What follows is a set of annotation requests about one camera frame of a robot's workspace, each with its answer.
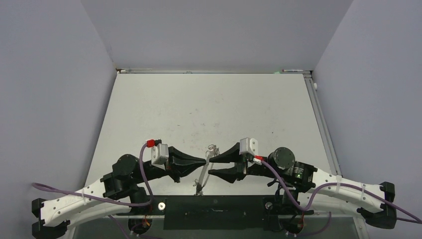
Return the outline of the large silver keyring plate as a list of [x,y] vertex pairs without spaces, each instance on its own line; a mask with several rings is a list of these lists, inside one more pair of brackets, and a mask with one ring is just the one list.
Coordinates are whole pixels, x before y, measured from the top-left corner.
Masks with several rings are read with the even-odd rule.
[[204,194],[204,187],[209,180],[208,170],[213,169],[213,163],[210,163],[210,159],[220,154],[219,148],[215,144],[210,144],[206,151],[206,164],[202,167],[201,173],[198,179],[195,180],[194,187],[196,189],[195,196],[202,196]]

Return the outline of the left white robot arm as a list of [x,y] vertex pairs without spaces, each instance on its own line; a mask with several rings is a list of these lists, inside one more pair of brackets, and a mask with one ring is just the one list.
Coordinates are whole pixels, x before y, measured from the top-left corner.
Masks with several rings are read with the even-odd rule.
[[165,144],[150,146],[151,160],[144,161],[143,145],[138,157],[132,154],[121,156],[112,165],[112,171],[94,183],[76,191],[59,190],[41,183],[32,187],[44,192],[60,193],[62,197],[45,200],[35,199],[31,203],[37,222],[32,224],[32,236],[36,239],[57,239],[75,223],[75,216],[94,206],[107,203],[123,206],[123,213],[143,214],[154,203],[149,182],[170,177],[179,183],[196,169],[206,165],[203,158],[193,157]]

